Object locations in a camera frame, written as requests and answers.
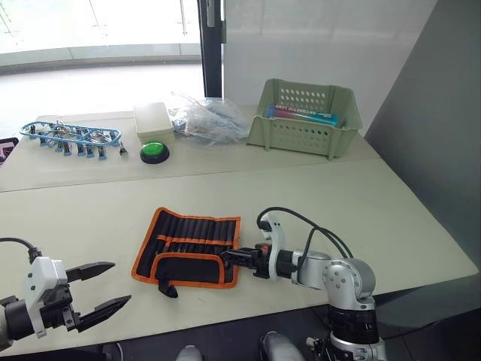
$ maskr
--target white box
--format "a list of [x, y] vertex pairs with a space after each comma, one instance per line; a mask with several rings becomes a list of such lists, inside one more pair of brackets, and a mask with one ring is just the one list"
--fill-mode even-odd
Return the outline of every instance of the white box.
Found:
[[135, 105], [134, 115], [135, 129], [142, 144], [149, 141], [175, 142], [174, 127], [164, 103]]

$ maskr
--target floor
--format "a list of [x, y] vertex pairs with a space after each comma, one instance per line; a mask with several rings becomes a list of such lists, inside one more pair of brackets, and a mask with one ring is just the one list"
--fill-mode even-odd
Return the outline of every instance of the floor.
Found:
[[171, 92], [204, 95], [202, 65], [130, 65], [0, 77], [0, 139], [46, 114], [130, 111]]
[[[288, 336], [308, 361], [312, 359], [312, 355], [305, 347], [305, 339], [310, 336], [324, 337], [326, 328], [321, 324], [321, 319], [326, 311], [326, 306], [305, 308], [121, 341], [119, 345], [125, 361], [174, 361], [179, 351], [188, 344], [196, 345], [207, 361], [256, 361], [259, 359], [257, 351], [259, 337], [268, 331], [277, 330]], [[478, 309], [440, 321], [405, 336], [397, 335], [411, 329], [380, 324], [379, 332], [384, 338], [394, 336], [386, 340], [389, 361], [475, 360], [481, 358], [480, 317], [481, 313]], [[92, 346], [0, 359], [2, 361], [64, 359], [103, 361], [105, 358], [98, 354], [100, 350], [100, 346]], [[119, 347], [116, 344], [105, 345], [104, 350], [111, 355], [112, 361], [121, 360]]]

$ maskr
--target green button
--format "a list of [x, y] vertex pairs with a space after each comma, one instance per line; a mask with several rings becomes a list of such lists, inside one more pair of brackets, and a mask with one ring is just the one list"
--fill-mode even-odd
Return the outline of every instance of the green button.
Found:
[[142, 146], [142, 152], [146, 156], [158, 156], [164, 151], [164, 144], [154, 141]]

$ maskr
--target white wall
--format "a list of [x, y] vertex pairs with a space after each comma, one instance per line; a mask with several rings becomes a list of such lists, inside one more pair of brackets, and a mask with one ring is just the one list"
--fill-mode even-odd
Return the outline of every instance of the white wall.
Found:
[[364, 134], [435, 3], [225, 0], [224, 96], [257, 104], [271, 77], [349, 87]]

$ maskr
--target cable connector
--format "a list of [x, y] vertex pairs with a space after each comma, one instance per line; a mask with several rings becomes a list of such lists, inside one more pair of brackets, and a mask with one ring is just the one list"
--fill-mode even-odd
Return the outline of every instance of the cable connector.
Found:
[[35, 258], [37, 257], [41, 257], [42, 256], [42, 252], [40, 252], [40, 250], [36, 247], [33, 247], [33, 248], [29, 248], [29, 261], [30, 261], [30, 264], [33, 263], [33, 261], [35, 260]]

